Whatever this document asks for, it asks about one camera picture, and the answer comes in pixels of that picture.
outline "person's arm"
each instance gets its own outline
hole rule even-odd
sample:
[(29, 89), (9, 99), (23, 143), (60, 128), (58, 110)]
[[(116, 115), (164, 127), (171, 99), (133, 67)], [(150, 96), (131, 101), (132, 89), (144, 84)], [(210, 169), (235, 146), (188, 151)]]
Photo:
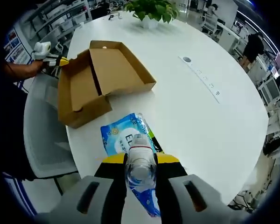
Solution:
[(211, 8), (211, 12), (212, 12), (213, 15), (215, 15), (216, 17), (218, 17), (217, 14), (215, 13), (215, 8), (214, 8), (214, 7)]
[(33, 61), (31, 64), (13, 64), (6, 62), (3, 70), (12, 79), (24, 80), (37, 75), (42, 69), (42, 61)]

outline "white chair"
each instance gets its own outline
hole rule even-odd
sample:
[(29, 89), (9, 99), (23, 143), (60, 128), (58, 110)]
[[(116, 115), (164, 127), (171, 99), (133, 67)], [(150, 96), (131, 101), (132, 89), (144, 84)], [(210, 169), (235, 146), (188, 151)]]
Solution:
[(30, 86), (24, 111), (24, 144), (37, 178), (77, 171), (65, 126), (57, 115), (58, 80), (37, 75)]
[(202, 23), (202, 28), (207, 29), (209, 32), (215, 34), (217, 31), (218, 18), (215, 15), (205, 14), (205, 20)]

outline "cardboard box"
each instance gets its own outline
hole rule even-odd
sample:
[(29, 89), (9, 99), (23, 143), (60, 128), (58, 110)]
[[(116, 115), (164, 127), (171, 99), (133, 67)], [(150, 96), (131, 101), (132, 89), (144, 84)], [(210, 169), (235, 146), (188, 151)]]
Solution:
[(107, 96), (148, 91), (156, 81), (121, 42), (91, 41), (62, 67), (58, 119), (78, 128), (112, 110)]

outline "white round table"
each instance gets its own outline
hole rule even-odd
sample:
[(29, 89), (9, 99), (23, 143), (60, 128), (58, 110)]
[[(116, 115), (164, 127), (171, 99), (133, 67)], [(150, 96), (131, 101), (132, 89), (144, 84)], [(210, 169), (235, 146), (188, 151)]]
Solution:
[[(130, 13), (105, 16), (77, 28), (68, 58), (91, 40), (123, 42), (157, 81), (152, 91), (110, 98), (113, 110), (88, 124), (67, 127), (81, 177), (94, 175), (107, 156), (100, 128), (141, 112), (165, 153), (188, 174), (217, 189), (228, 204), (241, 190), (261, 152), (268, 124), (262, 100), (244, 70), (221, 46), (180, 21), (143, 29)], [(179, 56), (211, 78), (220, 103)]]

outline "poster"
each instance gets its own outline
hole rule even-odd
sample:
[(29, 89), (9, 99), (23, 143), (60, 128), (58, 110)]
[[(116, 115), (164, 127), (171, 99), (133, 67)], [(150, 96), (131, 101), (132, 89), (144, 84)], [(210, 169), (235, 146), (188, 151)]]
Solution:
[(31, 63), (31, 56), (23, 46), (15, 29), (12, 29), (6, 36), (4, 42), (5, 60), (15, 64)]

